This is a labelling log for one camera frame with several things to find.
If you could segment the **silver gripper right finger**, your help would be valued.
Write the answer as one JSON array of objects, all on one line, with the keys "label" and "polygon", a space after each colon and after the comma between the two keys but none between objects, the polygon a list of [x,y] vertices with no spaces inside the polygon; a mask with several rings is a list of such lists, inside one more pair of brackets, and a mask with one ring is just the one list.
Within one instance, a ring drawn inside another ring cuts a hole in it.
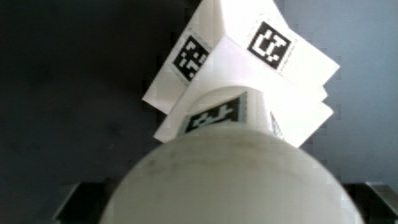
[{"label": "silver gripper right finger", "polygon": [[398,224],[398,193],[382,182],[343,184],[365,224]]}]

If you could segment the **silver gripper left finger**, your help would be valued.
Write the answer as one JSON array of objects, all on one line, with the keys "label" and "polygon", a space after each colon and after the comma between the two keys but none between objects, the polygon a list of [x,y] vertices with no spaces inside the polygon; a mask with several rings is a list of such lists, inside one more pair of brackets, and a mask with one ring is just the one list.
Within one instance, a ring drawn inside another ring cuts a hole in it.
[{"label": "silver gripper left finger", "polygon": [[116,187],[118,180],[114,178],[70,185],[68,194],[52,215],[55,224],[100,224]]}]

